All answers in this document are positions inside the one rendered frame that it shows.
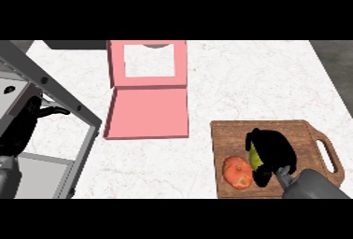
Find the grey metal rack frame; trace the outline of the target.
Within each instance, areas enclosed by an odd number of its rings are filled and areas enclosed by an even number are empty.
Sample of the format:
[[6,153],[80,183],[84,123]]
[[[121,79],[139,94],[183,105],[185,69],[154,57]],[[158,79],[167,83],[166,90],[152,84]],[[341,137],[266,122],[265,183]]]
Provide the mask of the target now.
[[19,182],[16,199],[70,199],[98,137],[102,120],[76,99],[49,73],[9,40],[0,40],[0,136],[28,100],[37,96],[42,108],[59,106],[89,125],[73,160],[28,153],[18,156]]

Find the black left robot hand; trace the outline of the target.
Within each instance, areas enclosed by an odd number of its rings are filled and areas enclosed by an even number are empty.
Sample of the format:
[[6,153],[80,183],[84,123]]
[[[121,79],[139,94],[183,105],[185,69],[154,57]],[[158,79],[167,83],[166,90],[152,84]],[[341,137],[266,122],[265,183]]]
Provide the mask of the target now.
[[71,111],[59,106],[42,108],[42,99],[34,96],[0,136],[0,156],[18,156],[22,153],[31,140],[37,119],[52,114],[70,115]]

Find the yellow-green pear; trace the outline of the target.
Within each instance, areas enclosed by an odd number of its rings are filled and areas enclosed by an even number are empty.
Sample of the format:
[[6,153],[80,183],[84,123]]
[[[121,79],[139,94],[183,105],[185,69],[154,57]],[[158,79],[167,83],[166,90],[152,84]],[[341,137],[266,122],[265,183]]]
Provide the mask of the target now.
[[260,160],[260,155],[257,153],[256,146],[251,146],[251,148],[250,148],[250,158],[248,158],[248,161],[250,161],[250,165],[253,167],[253,170],[257,171],[259,167],[263,166],[263,162]]

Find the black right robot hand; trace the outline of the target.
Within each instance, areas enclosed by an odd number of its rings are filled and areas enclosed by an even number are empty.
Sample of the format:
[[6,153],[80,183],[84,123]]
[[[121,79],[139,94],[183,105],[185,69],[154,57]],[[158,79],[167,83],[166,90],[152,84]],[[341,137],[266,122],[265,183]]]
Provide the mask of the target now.
[[265,188],[281,167],[290,166],[290,175],[297,171],[296,150],[281,132],[256,128],[245,135],[245,150],[256,146],[263,166],[253,170],[253,177],[259,187]]

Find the orange pumpkin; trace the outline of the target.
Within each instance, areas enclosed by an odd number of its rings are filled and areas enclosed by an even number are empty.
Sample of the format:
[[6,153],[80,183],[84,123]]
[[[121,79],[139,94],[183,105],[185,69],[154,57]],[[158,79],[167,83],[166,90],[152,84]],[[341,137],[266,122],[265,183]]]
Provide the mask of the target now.
[[253,168],[241,156],[231,156],[225,159],[222,173],[225,181],[237,190],[244,190],[251,186]]

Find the dark grey appliance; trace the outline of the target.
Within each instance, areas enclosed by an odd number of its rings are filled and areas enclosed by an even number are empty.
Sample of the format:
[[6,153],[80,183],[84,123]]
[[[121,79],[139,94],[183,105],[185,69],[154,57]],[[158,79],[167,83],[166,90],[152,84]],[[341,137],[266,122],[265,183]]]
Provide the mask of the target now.
[[52,49],[105,49],[105,40],[46,40]]

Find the pink open cardboard box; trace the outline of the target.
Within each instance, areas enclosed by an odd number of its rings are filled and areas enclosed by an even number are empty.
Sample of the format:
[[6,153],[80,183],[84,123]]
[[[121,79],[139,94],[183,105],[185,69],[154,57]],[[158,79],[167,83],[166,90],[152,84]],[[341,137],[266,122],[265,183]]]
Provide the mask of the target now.
[[[124,47],[172,45],[173,77],[127,77]],[[189,137],[188,45],[185,40],[110,40],[108,63],[114,89],[104,138],[108,140]]]

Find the brown wooden cutting board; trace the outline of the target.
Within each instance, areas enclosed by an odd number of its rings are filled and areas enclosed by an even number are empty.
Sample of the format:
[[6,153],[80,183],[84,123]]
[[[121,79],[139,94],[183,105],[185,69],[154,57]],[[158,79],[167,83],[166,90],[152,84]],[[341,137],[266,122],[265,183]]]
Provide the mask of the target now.
[[256,129],[282,133],[297,154],[297,171],[313,169],[340,187],[344,180],[341,161],[325,134],[315,129],[306,120],[214,120],[211,122],[217,195],[220,199],[279,199],[281,183],[272,176],[269,184],[260,188],[253,184],[245,190],[237,190],[225,181],[222,166],[231,156],[248,158],[245,136]]

